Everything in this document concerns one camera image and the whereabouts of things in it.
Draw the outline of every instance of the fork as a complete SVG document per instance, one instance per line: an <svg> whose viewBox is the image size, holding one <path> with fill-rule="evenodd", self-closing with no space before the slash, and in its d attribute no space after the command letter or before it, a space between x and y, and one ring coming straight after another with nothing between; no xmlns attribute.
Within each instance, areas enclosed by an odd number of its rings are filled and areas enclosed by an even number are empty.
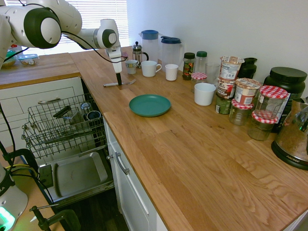
<svg viewBox="0 0 308 231"><path fill-rule="evenodd" d="M122 85L126 85L126 84L130 85L130 84L133 84L135 81L136 81L136 79L134 79L134 80L132 80L128 83L122 83ZM118 83L106 83L106 84L104 84L104 87L111 87L111 86L117 86L117 85L118 85Z"/></svg>

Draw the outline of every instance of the green light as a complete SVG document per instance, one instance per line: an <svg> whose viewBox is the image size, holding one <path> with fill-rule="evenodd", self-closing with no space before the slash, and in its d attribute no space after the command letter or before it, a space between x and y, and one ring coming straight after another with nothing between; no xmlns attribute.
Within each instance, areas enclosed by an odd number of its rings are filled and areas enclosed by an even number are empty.
<svg viewBox="0 0 308 231"><path fill-rule="evenodd" d="M15 222L15 217L13 217L5 208L0 207L0 230L9 230Z"/></svg>

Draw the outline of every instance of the red checkered lid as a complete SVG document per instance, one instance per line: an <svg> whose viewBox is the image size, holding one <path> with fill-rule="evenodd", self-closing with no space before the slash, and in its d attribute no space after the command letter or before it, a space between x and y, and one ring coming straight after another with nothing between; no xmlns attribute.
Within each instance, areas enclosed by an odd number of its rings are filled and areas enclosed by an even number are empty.
<svg viewBox="0 0 308 231"><path fill-rule="evenodd" d="M207 75L201 72L192 73L192 78L197 80L206 79Z"/></svg>
<svg viewBox="0 0 308 231"><path fill-rule="evenodd" d="M252 109L254 107L254 104L240 104L239 102L237 102L235 99L233 99L232 101L232 105L236 108L239 109Z"/></svg>
<svg viewBox="0 0 308 231"><path fill-rule="evenodd" d="M256 121L261 122L263 124L274 124L278 121L277 116L274 119L265 119L265 118L269 118L271 113L268 112L268 111L263 111L263 113L264 113L264 117L261 117L261 116L257 116L255 111L253 111L251 113L251 116L252 116L253 119L255 119Z"/></svg>
<svg viewBox="0 0 308 231"><path fill-rule="evenodd" d="M260 88L260 93L273 99L285 99L288 92L276 86L263 86Z"/></svg>

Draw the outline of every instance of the drawer handle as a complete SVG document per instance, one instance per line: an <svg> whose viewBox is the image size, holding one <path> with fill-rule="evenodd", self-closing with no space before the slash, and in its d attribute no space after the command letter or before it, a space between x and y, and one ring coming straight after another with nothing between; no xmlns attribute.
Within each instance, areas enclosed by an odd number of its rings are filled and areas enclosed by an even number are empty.
<svg viewBox="0 0 308 231"><path fill-rule="evenodd" d="M123 165L121 165L120 160L119 160L119 156L121 156L121 153L115 153L115 158L117 163L119 164L120 168L122 169L122 171L125 173L125 175L128 175L129 173L129 168L124 168Z"/></svg>
<svg viewBox="0 0 308 231"><path fill-rule="evenodd" d="M48 104L48 103L53 103L61 100L60 98L55 98L54 100L48 100L48 101L39 101L38 104Z"/></svg>

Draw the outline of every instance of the white cup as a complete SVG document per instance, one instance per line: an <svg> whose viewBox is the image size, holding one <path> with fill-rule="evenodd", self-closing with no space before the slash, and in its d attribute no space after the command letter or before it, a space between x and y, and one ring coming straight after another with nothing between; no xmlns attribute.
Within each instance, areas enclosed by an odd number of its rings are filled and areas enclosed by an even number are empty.
<svg viewBox="0 0 308 231"><path fill-rule="evenodd" d="M126 66L126 69L127 69L127 73L128 74L135 74L136 73L136 66L139 64L139 61L137 60L126 60L125 61L125 66Z"/></svg>
<svg viewBox="0 0 308 231"><path fill-rule="evenodd" d="M166 69L166 80L174 81L177 79L179 66L176 64L167 64L165 66Z"/></svg>
<svg viewBox="0 0 308 231"><path fill-rule="evenodd" d="M162 69L161 64L157 64L155 61L143 61L141 62L142 74L145 77L153 77L156 75L156 72Z"/></svg>
<svg viewBox="0 0 308 231"><path fill-rule="evenodd" d="M214 84L197 83L194 86L194 102L201 106L208 106L212 103L216 87Z"/></svg>

